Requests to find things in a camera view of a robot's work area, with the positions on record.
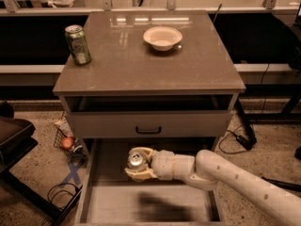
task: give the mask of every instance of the white bowl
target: white bowl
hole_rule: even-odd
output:
[[[172,27],[155,26],[144,33],[143,39],[155,50],[167,51],[182,40],[182,34]]]

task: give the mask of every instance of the can lid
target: can lid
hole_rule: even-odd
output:
[[[65,31],[67,33],[70,33],[70,34],[78,33],[78,32],[80,32],[82,30],[83,30],[83,27],[81,25],[77,25],[77,24],[70,25],[70,26],[68,26],[68,27],[65,28]]]
[[[144,156],[140,152],[132,152],[128,158],[128,166],[130,169],[138,169],[146,163]]]

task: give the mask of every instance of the aluminum can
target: aluminum can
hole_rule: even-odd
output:
[[[81,25],[70,25],[65,29],[65,37],[74,63],[85,65],[91,61],[85,31]]]
[[[128,166],[130,169],[143,169],[146,160],[142,153],[133,151],[128,157]]]

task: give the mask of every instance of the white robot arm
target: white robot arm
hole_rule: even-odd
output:
[[[150,178],[181,180],[202,190],[214,190],[218,181],[230,186],[280,225],[301,226],[301,199],[241,169],[222,156],[207,150],[197,156],[133,148],[126,173],[135,181]]]

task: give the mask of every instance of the speckled floor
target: speckled floor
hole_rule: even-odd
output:
[[[11,171],[22,182],[46,198],[51,187],[63,182],[70,172],[68,167],[70,159],[55,145],[56,128],[53,122],[58,121],[63,112],[55,106],[39,106],[37,110],[33,109],[32,105],[17,104],[15,107],[15,118],[28,119],[35,124],[34,138],[39,145]],[[241,122],[234,111],[229,130],[234,131],[240,125]],[[225,154],[218,147],[215,151],[237,166],[260,177],[301,185],[301,161],[294,158],[295,150],[301,146],[301,124],[254,124],[253,129],[258,142],[250,152]],[[236,133],[244,134],[243,127],[239,127]],[[244,150],[234,137],[225,138],[220,143],[220,147],[227,152]],[[78,170],[80,179],[84,176],[86,165],[87,163]],[[222,183],[219,183],[217,196],[225,225],[277,225],[272,218],[260,212],[236,191]],[[66,194],[60,195],[55,198],[55,203],[63,206],[68,197]],[[75,214],[76,207],[71,210],[61,225],[73,225]],[[45,219],[46,215],[38,208],[0,182],[0,225],[51,225]]]

